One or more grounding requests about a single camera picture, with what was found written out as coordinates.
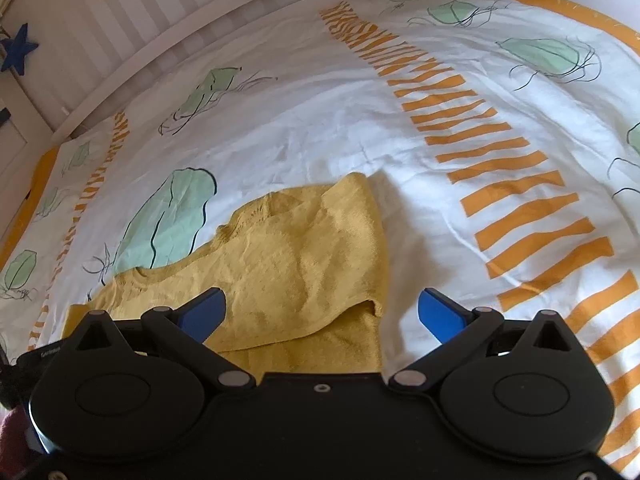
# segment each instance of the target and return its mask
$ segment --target yellow garment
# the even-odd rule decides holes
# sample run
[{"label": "yellow garment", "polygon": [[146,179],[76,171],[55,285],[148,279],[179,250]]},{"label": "yellow garment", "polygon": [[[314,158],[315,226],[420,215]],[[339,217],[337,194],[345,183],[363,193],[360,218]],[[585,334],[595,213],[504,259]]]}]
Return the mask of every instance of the yellow garment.
[{"label": "yellow garment", "polygon": [[135,319],[212,286],[226,295],[226,317],[204,344],[258,379],[268,371],[380,370],[388,255],[366,177],[249,202],[190,256],[122,272],[89,304],[72,305],[63,336],[88,310]]}]

